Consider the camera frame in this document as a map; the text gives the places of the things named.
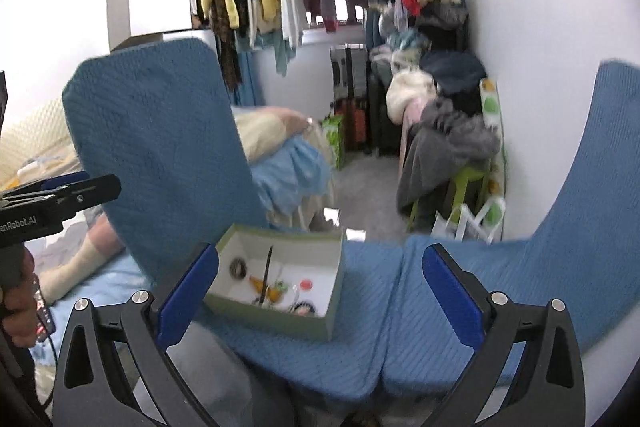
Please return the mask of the left hand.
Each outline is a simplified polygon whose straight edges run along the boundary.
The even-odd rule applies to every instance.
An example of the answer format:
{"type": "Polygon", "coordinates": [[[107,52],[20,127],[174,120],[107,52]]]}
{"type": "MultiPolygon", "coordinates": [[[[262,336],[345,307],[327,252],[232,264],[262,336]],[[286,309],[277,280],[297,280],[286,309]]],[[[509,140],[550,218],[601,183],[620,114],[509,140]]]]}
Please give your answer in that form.
{"type": "Polygon", "coordinates": [[[35,261],[24,247],[21,284],[4,297],[8,315],[2,320],[4,331],[17,348],[32,348],[37,342],[38,314],[34,297],[35,261]]]}

